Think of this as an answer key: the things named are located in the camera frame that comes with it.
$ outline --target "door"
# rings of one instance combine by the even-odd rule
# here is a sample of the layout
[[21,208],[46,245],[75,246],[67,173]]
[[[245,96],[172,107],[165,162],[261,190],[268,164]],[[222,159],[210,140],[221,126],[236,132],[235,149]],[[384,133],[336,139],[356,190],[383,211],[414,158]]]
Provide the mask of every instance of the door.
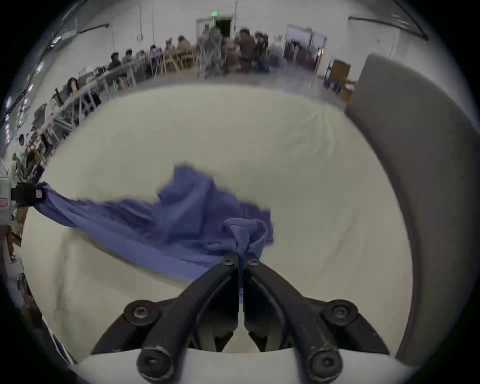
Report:
[[220,18],[215,20],[215,26],[220,29],[223,37],[230,37],[232,19]]

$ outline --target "fabric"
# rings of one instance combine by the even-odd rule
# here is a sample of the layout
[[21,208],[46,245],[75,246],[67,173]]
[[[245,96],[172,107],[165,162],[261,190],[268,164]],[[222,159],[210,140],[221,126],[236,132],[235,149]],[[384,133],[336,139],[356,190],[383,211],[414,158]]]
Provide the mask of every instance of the fabric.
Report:
[[40,213],[78,227],[118,256],[156,272],[194,280],[231,252],[258,258],[273,242],[270,212],[239,202],[213,179],[176,167],[154,204],[132,199],[96,203],[70,200],[42,184]]

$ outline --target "black clamp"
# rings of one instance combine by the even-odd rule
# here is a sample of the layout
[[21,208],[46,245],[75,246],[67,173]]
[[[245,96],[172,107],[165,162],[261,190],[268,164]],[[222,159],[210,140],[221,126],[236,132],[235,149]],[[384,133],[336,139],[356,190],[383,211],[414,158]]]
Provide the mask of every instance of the black clamp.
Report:
[[45,193],[41,184],[19,182],[12,188],[11,198],[18,207],[31,207],[45,199]]
[[335,380],[342,370],[339,348],[388,354],[353,303],[304,298],[253,255],[247,254],[240,268],[241,275],[238,257],[230,256],[175,299],[130,303],[92,354],[141,348],[140,375],[152,383],[175,382],[186,348],[221,352],[233,336],[240,283],[249,336],[261,352],[295,348],[304,381]]

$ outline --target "doorway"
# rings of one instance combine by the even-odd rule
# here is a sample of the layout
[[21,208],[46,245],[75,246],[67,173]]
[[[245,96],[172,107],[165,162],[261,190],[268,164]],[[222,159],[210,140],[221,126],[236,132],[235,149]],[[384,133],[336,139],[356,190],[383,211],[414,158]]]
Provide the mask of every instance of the doorway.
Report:
[[215,20],[215,26],[220,29],[223,37],[230,37],[231,18],[220,18]]
[[223,37],[230,37],[232,18],[230,16],[219,16],[215,17],[214,19],[197,19],[197,39],[198,36],[201,36],[204,33],[205,29],[211,28],[213,26],[220,29]]
[[311,29],[289,24],[283,57],[296,65],[315,71],[322,58],[326,36]]

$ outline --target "table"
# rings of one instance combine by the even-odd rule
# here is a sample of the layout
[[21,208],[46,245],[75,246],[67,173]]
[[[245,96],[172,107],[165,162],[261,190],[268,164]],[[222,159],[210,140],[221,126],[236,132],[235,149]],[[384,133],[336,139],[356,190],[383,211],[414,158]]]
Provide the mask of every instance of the table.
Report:
[[[262,261],[304,296],[354,302],[395,355],[411,304],[407,232],[382,166],[339,109],[228,84],[150,89],[104,104],[42,180],[69,198],[153,201],[182,162],[270,208],[275,242]],[[22,246],[35,300],[77,360],[126,304],[189,284],[125,262],[35,209]],[[226,352],[256,350],[240,328]]]

